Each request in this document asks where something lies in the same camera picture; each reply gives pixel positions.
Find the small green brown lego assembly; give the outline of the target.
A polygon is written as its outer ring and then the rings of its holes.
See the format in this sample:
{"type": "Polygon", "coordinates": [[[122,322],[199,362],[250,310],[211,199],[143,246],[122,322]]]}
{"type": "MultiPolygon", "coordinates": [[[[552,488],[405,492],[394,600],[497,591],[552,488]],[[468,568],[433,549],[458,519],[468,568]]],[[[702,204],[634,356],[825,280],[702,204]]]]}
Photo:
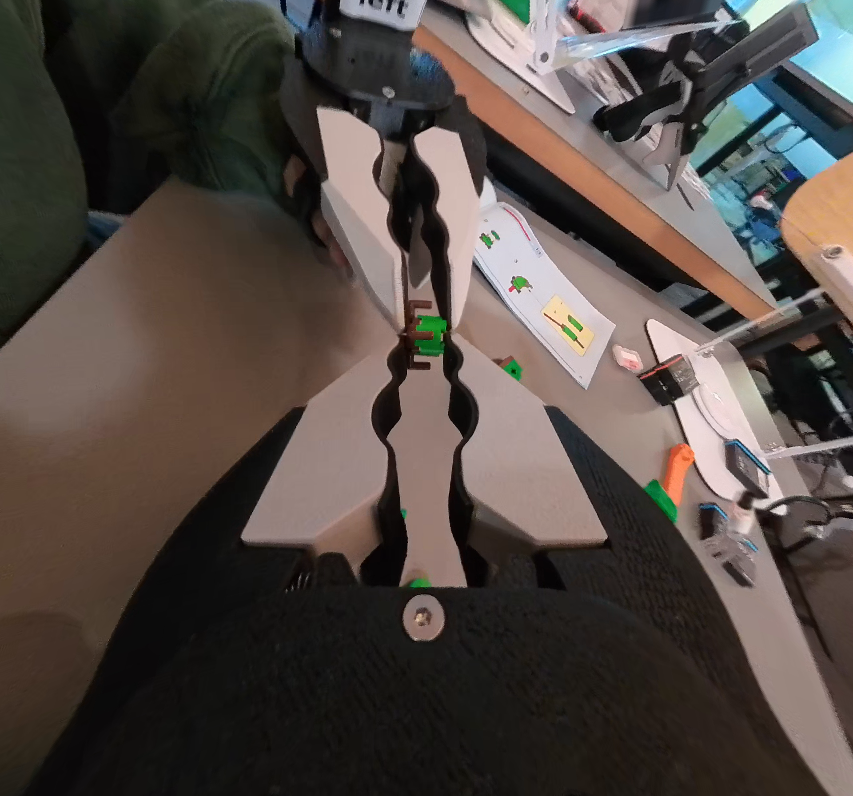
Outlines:
{"type": "Polygon", "coordinates": [[[432,359],[443,358],[448,323],[430,311],[431,300],[410,299],[406,304],[400,340],[409,370],[430,370],[432,359]]]}

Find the person's green jacket torso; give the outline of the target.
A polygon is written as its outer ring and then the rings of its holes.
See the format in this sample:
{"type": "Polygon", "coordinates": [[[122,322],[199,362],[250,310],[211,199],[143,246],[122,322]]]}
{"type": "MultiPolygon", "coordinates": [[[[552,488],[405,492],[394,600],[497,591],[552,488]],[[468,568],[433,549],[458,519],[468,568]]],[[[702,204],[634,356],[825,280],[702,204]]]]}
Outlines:
{"type": "Polygon", "coordinates": [[[52,40],[99,1],[1,0],[2,343],[84,247],[84,166],[47,57],[52,40]]]}

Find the idle black grey gripper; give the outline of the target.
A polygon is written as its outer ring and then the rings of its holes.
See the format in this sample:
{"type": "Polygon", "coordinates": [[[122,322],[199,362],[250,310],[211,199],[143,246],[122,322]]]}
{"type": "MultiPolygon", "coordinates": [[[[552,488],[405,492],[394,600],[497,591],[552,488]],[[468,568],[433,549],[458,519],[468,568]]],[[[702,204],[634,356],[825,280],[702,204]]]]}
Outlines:
{"type": "Polygon", "coordinates": [[[595,127],[616,143],[638,140],[660,125],[658,144],[643,163],[667,168],[667,191],[680,180],[697,142],[697,128],[720,92],[719,73],[710,64],[694,60],[693,37],[682,33],[672,38],[654,88],[600,108],[593,116],[595,127]]]}

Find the white plastic board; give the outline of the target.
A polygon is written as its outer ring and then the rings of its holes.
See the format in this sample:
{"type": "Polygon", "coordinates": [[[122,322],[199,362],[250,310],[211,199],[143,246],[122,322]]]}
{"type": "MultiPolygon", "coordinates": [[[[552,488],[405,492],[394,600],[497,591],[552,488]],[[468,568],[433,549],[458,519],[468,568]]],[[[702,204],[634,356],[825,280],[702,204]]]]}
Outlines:
{"type": "Polygon", "coordinates": [[[725,442],[739,440],[758,458],[764,456],[728,376],[715,357],[697,354],[697,343],[688,337],[654,319],[645,327],[656,358],[683,355],[692,365],[698,385],[675,402],[677,418],[709,490],[724,500],[736,499],[743,486],[726,465],[725,442]]]}

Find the grey desk with wood edge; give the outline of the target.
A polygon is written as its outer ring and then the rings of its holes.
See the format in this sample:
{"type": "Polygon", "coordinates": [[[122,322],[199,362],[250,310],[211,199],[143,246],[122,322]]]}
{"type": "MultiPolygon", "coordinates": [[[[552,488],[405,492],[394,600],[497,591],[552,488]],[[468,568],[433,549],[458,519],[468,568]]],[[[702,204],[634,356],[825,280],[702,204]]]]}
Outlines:
{"type": "Polygon", "coordinates": [[[415,42],[480,121],[497,182],[552,226],[655,292],[705,290],[747,318],[775,306],[710,200],[685,182],[667,191],[663,172],[639,164],[643,142],[622,150],[605,140],[591,121],[595,100],[572,77],[567,115],[480,48],[445,4],[428,4],[415,42]]]}

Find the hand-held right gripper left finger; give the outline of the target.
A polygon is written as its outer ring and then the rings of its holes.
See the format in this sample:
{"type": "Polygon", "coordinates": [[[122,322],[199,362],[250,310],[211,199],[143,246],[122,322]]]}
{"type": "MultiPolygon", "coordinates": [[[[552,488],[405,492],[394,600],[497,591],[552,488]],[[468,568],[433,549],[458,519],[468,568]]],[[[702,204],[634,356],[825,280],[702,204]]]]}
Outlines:
{"type": "Polygon", "coordinates": [[[407,554],[388,436],[408,372],[401,340],[370,355],[304,407],[245,525],[250,547],[341,554],[356,575],[401,575],[407,554]]]}

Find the black red small box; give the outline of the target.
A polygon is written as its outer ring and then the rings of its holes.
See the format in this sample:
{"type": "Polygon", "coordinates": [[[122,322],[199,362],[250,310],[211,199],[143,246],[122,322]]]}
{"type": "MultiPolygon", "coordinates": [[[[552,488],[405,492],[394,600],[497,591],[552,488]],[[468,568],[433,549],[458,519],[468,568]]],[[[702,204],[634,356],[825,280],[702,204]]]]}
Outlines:
{"type": "Polygon", "coordinates": [[[673,355],[636,377],[654,402],[663,407],[672,406],[698,387],[694,367],[685,354],[673,355]]]}

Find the clear acrylic sheet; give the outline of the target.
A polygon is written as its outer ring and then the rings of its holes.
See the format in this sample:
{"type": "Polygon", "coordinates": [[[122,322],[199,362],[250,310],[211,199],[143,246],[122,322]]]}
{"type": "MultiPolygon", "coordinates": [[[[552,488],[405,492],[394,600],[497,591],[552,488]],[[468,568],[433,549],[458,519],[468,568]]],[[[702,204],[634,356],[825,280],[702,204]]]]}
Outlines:
{"type": "Polygon", "coordinates": [[[568,67],[577,62],[654,44],[679,35],[692,35],[708,30],[718,32],[722,28],[742,23],[748,24],[744,18],[736,17],[728,21],[713,19],[698,23],[645,26],[612,33],[565,36],[556,42],[551,65],[554,69],[568,67]]]}

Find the orange brick separator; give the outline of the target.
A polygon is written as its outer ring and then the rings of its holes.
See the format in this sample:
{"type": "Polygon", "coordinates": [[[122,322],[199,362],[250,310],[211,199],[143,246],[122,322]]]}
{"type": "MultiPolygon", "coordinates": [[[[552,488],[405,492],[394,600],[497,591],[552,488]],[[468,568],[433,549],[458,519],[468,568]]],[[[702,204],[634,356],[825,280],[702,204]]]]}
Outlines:
{"type": "Polygon", "coordinates": [[[688,472],[693,467],[695,453],[687,443],[680,443],[670,449],[664,478],[660,482],[662,508],[672,519],[677,518],[681,505],[688,472]]]}

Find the white desk stand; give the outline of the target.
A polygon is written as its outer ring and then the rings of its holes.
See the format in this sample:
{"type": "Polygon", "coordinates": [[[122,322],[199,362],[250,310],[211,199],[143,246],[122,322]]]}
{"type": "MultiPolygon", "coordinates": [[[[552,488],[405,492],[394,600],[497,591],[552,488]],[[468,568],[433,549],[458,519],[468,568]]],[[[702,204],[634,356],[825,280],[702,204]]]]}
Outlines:
{"type": "Polygon", "coordinates": [[[486,0],[486,15],[466,13],[466,27],[478,45],[562,113],[574,103],[557,74],[557,50],[563,35],[558,0],[529,0],[530,21],[523,23],[500,0],[486,0]]]}

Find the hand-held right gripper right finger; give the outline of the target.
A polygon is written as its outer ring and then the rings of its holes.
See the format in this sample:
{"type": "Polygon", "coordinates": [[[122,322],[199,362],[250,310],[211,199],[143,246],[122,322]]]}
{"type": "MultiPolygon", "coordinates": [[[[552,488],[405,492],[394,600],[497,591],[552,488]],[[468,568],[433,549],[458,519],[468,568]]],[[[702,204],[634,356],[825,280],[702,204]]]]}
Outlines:
{"type": "Polygon", "coordinates": [[[523,383],[459,334],[445,340],[452,459],[450,529],[465,584],[484,586],[512,556],[600,549],[608,535],[552,417],[523,383]]]}

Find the black monitor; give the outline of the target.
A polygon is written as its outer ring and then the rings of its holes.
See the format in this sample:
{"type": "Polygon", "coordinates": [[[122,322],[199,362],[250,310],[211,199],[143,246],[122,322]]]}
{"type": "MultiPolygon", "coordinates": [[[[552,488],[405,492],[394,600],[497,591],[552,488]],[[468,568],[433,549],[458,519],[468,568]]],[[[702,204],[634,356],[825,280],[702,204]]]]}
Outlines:
{"type": "Polygon", "coordinates": [[[796,2],[786,6],[696,73],[688,123],[698,124],[720,103],[809,48],[818,38],[807,5],[796,2]]]}

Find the lego instruction booklet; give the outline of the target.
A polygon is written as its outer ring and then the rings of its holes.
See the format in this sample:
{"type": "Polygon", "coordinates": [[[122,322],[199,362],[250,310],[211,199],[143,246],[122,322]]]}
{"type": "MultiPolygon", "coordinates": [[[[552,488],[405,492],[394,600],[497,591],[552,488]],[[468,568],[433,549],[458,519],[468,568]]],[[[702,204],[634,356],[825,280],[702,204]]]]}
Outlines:
{"type": "Polygon", "coordinates": [[[588,389],[615,330],[551,260],[526,217],[485,180],[474,263],[570,377],[588,389]]]}

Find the person's left hand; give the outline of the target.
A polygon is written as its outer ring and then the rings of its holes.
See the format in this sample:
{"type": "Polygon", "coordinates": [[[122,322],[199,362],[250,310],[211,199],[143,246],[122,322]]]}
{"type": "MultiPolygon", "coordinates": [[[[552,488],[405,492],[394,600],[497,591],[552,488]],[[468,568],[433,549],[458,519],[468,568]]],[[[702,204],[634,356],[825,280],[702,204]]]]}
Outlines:
{"type": "Polygon", "coordinates": [[[347,282],[354,282],[351,263],[323,215],[321,182],[298,155],[289,156],[283,167],[283,204],[327,263],[347,282]]]}

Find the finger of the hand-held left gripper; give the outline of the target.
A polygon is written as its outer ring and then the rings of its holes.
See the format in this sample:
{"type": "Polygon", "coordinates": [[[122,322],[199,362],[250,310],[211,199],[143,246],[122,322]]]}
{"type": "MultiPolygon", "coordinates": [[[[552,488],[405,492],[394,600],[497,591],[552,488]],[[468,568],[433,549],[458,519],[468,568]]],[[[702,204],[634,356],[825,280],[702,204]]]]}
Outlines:
{"type": "Polygon", "coordinates": [[[439,315],[458,328],[466,305],[480,223],[476,193],[460,135],[443,128],[418,132],[403,162],[413,205],[410,284],[432,285],[439,315]]]}
{"type": "Polygon", "coordinates": [[[382,139],[342,109],[319,107],[317,124],[325,160],[323,216],[378,311],[394,331],[403,331],[403,251],[391,232],[391,205],[375,178],[382,139]]]}

